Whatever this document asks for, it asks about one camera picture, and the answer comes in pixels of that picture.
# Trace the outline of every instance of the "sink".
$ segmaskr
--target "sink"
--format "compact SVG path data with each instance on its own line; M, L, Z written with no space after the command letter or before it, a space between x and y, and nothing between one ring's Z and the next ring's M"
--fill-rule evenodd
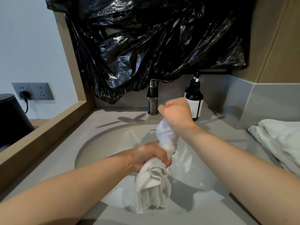
M78 152L75 167L80 168L123 150L157 141L156 127L159 121L143 121L124 124L105 130L88 140ZM220 201L229 190L181 138L173 155L173 163L167 171L172 193L165 209L150 208L144 214L182 214ZM136 173L125 177L102 202L131 211Z

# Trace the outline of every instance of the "faucet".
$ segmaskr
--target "faucet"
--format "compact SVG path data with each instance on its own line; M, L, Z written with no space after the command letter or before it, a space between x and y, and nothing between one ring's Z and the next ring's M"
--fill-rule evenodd
M165 81L165 80L157 80L157 79L151 79L149 83L149 88L148 88L148 94L147 98L149 100L149 110L148 114L149 115L158 115L158 83L159 81L162 81L164 83L171 83L171 81Z

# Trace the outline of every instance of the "gray countertop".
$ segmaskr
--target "gray countertop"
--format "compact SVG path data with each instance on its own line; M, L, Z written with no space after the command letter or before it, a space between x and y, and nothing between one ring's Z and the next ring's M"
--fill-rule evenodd
M83 145L101 132L126 123L143 121L160 121L162 117L149 116L143 109L100 109L94 111L85 121L63 141L52 148L51 153L41 158L25 174L2 194L3 201L21 193L22 191L51 178L55 175L75 168L77 154ZM247 133L236 130L222 121L221 115L204 107L199 120L196 122L201 128L213 133L219 138L234 144L254 155L275 163L275 160ZM189 212L157 215L137 215L123 208L114 208L102 202L97 204L80 222L80 224L257 224L250 215L243 210L229 195L229 191L218 193L221 199L205 207L196 208Z

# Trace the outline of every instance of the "garbage bag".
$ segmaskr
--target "garbage bag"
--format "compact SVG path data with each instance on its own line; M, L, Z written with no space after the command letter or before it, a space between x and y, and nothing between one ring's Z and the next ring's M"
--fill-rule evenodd
M253 0L46 0L66 15L81 78L115 104L150 79L246 68Z

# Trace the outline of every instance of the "wet towel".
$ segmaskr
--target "wet towel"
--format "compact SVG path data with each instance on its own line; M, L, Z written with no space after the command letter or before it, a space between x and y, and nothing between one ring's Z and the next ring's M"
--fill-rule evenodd
M248 131L281 163L300 177L300 122L265 119Z
M158 125L156 136L170 159L177 149L179 137L165 120ZM166 199L171 195L167 176L166 165L160 159L153 157L144 164L135 179L133 208L136 213L142 214L151 205L165 207Z

